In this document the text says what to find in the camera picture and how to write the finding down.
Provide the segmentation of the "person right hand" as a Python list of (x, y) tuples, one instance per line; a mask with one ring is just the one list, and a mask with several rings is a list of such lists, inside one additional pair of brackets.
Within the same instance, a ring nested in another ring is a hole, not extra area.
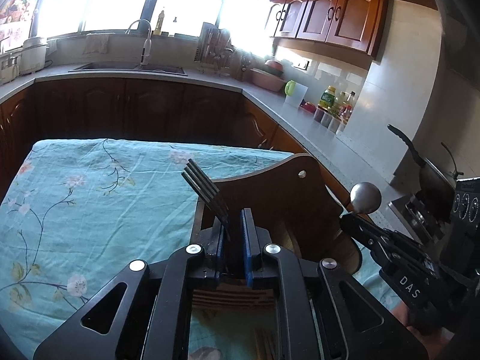
[(436, 359), (443, 348), (453, 338), (453, 334), (443, 328), (428, 336), (420, 334), (420, 332), (410, 324), (408, 319), (409, 309), (402, 301), (396, 306), (396, 308), (394, 308), (392, 314), (411, 332), (411, 334), (416, 337), (416, 339), (419, 340), (419, 342), (422, 343), (422, 345), (424, 345), (429, 355), (429, 359)]

